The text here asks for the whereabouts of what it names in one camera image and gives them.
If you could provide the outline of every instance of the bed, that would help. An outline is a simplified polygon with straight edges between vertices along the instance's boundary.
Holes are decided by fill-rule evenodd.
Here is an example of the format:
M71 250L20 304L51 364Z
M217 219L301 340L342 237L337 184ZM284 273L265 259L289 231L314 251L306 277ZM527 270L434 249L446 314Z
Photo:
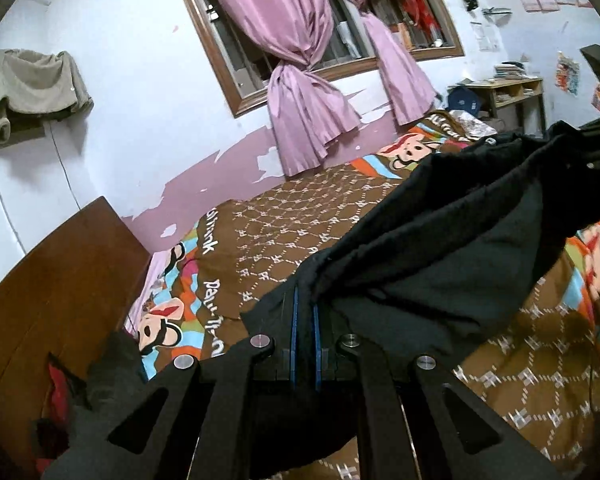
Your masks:
M154 291L143 300L140 325L155 322L168 307L166 322L175 332L158 345L141 335L149 377L183 351L184 339L186 351L203 359L226 352L246 336L241 312L307 256L347 233L424 156L463 149L477 138L472 131L470 124L435 112L375 154L209 211L171 250L167 272L155 277ZM597 298L590 283L600 244L594 247L593 238L600 241L600 223L568 240L509 329L455 370L561 470L572 470L582 458L600 410L600 332L594 333ZM357 459L353 441L335 456L285 475L339 478Z
M149 377L180 354L227 352L247 333L240 313L333 244L429 153L485 134L442 112L375 154L290 180L204 215L152 258L101 198L46 238L0 284L0 450L35 478L30 424L44 414L52 352L78 376L125 326ZM568 240L509 330L456 376L561 469L572 469L600 410L600 333L592 330L600 224ZM291 478L355 478L357 444Z

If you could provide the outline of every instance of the beige cloth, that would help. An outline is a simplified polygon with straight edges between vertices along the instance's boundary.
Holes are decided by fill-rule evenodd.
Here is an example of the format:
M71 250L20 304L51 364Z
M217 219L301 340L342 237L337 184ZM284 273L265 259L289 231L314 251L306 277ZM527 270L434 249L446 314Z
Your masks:
M0 144L19 114L59 120L92 104L69 53L0 50Z

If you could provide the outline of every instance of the wooden desk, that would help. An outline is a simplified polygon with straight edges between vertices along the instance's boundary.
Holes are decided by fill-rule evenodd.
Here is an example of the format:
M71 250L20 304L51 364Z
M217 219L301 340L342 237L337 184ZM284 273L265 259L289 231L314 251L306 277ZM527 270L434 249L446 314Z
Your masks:
M546 115L544 113L544 95L542 94L542 78L533 79L494 79L487 81L477 81L465 85L477 93L488 104L491 116L498 117L498 110L507 106L516 105L518 122L522 126L522 132L525 131L525 113L523 103L529 99L538 99L540 105L540 121L542 132L546 131ZM533 94L525 95L525 89L533 90ZM496 95L498 93L507 93L511 99L498 102Z

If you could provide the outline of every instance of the wooden headboard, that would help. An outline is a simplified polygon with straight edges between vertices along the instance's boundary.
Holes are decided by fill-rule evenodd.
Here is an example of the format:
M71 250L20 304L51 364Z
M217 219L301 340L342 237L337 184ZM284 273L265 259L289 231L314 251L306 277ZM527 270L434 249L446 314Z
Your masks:
M101 197L0 283L0 445L23 476L35 476L31 428L50 393L47 354L85 377L140 293L149 259Z

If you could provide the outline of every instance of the pink painted wall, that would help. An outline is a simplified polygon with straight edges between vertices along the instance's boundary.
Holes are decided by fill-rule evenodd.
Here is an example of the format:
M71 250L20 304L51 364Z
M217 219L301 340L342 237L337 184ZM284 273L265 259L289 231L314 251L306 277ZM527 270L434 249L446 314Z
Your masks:
M387 111L359 130L340 136L328 150L325 167L376 152L391 143L397 131L394 116ZM169 181L158 207L135 218L123 217L123 221L150 251L173 247L211 208L226 200L248 200L284 182L283 176L262 178L266 172L258 166L258 157L267 155L275 145L271 129L259 128L224 153L209 155ZM173 233L162 236L173 225Z

